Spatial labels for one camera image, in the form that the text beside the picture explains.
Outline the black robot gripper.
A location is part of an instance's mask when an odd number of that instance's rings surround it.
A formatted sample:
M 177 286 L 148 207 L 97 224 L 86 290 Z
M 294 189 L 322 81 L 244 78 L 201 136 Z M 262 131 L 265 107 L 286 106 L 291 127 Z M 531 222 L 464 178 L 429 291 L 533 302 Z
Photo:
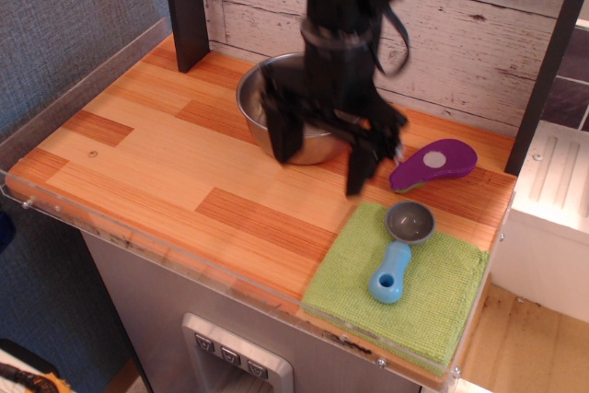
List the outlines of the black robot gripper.
M 401 149 L 407 123 L 374 84 L 373 51 L 366 42 L 305 37 L 302 68 L 265 67 L 262 107 L 274 157 L 281 163 L 302 148 L 304 125 L 352 145 L 346 195 L 359 195 L 385 158 Z

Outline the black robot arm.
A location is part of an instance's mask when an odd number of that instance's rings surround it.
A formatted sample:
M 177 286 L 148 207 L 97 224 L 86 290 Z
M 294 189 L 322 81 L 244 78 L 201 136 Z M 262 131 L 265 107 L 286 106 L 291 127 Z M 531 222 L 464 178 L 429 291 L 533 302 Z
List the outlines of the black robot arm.
M 301 24 L 301 65 L 261 67 L 261 106 L 274 157 L 285 164 L 304 145 L 312 125 L 345 141 L 349 156 L 346 193 L 361 193 L 380 162 L 398 155 L 406 117 L 386 103 L 374 76 L 382 24 L 388 20 L 405 44 L 409 33 L 393 0 L 306 0 Z

